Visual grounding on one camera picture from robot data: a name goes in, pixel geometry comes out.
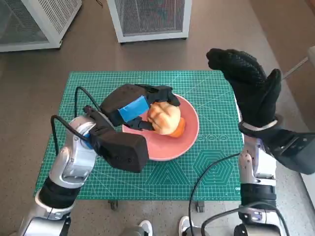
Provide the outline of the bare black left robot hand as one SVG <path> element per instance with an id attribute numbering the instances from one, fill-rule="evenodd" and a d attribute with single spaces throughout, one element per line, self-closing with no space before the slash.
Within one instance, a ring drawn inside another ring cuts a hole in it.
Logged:
<path id="1" fill-rule="evenodd" d="M 101 112 L 114 127 L 125 125 L 134 130 L 150 130 L 150 122 L 140 117 L 155 102 L 168 102 L 176 107 L 180 101 L 169 86 L 151 86 L 144 84 L 124 84 L 111 92 L 101 103 Z"/>

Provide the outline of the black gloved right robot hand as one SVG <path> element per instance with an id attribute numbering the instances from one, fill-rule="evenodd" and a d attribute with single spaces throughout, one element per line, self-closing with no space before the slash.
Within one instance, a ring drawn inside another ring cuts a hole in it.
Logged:
<path id="1" fill-rule="evenodd" d="M 242 121 L 263 127 L 275 120 L 276 101 L 281 92 L 281 71 L 267 76 L 257 59 L 244 51 L 212 48 L 206 54 L 208 66 L 219 70 L 230 83 Z"/>

